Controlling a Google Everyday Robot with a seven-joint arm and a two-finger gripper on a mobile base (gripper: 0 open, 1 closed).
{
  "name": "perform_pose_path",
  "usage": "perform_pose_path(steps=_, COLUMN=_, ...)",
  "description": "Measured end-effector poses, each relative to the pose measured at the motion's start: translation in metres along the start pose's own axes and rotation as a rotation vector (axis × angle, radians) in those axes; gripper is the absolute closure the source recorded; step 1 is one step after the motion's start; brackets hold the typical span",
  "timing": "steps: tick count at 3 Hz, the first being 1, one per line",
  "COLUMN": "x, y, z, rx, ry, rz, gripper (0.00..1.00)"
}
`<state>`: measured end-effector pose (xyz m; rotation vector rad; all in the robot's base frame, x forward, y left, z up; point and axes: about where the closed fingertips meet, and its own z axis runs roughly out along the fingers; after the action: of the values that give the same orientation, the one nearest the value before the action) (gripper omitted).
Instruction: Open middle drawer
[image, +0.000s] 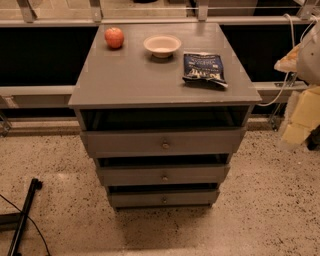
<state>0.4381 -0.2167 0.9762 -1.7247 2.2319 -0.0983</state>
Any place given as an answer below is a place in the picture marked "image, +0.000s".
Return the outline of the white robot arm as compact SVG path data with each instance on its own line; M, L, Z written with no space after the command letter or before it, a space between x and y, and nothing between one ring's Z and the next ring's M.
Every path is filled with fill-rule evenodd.
M291 94L281 128L281 142L284 145L301 145L320 126L320 22L276 62L274 69L294 72L309 84L303 92Z

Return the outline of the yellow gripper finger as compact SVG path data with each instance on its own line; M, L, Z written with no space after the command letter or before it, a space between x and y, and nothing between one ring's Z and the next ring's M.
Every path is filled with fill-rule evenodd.
M320 86L293 91L284 114L279 134L281 146L299 146L320 125Z
M274 69L285 73L296 72L299 48L300 45L293 47L284 57L275 63Z

